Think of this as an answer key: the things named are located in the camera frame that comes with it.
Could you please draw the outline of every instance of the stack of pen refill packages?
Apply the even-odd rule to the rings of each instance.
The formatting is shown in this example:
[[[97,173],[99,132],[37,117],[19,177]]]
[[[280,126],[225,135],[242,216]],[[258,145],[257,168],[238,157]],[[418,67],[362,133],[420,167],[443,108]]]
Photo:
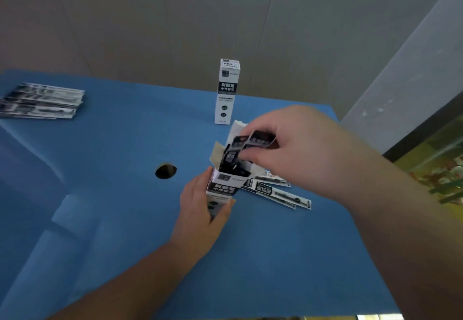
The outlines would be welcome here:
[[[207,207],[211,215],[214,217],[240,188],[292,209],[296,209],[296,206],[310,209],[310,200],[269,185],[291,187],[288,181],[252,162],[238,158],[240,151],[246,148],[267,148],[275,141],[275,135],[259,130],[254,130],[250,136],[240,136],[245,126],[246,124],[235,120],[226,145],[216,142],[212,150],[210,160],[214,170],[206,191]]]
[[[83,90],[21,83],[0,99],[1,118],[71,119],[82,104]]]

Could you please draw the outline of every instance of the white wall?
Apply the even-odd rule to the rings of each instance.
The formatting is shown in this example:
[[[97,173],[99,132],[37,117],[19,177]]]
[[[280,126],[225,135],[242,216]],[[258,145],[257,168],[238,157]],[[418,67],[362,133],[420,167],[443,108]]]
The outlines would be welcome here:
[[[342,118],[437,0],[0,0],[0,70],[325,103]]]
[[[463,91],[462,2],[437,2],[343,119],[346,129],[385,153]]]

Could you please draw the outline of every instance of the right hand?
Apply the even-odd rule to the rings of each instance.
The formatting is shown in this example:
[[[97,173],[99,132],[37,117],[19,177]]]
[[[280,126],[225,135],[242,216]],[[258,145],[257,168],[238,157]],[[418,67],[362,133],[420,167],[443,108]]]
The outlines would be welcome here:
[[[263,114],[241,132],[274,133],[277,149],[249,148],[239,157],[269,169],[299,187],[339,200],[381,155],[309,106],[289,106]]]

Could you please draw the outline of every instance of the blue tabletop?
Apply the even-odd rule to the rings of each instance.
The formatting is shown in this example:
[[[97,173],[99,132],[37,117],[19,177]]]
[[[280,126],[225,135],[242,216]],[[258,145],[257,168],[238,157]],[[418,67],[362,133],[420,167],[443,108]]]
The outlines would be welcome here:
[[[84,89],[86,97],[71,120],[0,120],[5,320],[43,319],[165,243],[183,186],[230,129],[214,124],[212,92],[10,70],[0,93],[20,82]],[[295,103],[238,95],[232,120]],[[335,118],[331,107],[313,106]],[[165,162],[177,173],[160,180]],[[348,212],[287,190],[311,199],[312,210],[240,190],[211,252],[156,317],[397,312]]]

